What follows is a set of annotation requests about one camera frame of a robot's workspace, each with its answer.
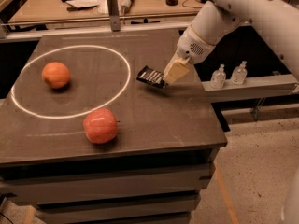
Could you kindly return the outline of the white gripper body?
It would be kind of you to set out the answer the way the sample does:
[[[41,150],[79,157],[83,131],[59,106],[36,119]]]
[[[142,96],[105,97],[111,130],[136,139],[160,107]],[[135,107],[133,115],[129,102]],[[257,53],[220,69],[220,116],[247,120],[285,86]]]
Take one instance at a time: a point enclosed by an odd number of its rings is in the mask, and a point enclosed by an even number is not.
[[[178,40],[177,54],[180,58],[197,64],[203,62],[214,48],[215,45],[207,43],[192,27],[188,27]]]

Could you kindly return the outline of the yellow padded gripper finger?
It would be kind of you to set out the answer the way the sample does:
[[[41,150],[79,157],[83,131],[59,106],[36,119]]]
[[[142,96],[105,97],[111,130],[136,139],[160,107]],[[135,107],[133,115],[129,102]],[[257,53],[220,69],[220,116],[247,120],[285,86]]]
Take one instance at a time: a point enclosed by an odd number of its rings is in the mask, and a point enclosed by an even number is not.
[[[164,69],[163,81],[167,84],[172,84],[184,77],[189,72],[189,67],[180,62],[170,63]]]
[[[164,69],[164,73],[165,74],[168,73],[175,62],[183,62],[183,61],[184,58],[180,57],[177,53],[175,53],[171,58],[170,62],[168,63],[168,65],[166,66],[166,68]]]

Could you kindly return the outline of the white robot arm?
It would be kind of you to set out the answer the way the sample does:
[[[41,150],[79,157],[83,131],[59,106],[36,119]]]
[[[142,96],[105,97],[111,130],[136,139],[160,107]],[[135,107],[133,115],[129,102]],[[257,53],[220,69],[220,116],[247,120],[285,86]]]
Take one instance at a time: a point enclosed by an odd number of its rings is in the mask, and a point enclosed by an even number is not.
[[[203,62],[223,37],[248,23],[299,79],[299,9],[282,0],[207,0],[183,35],[164,69],[172,84]]]

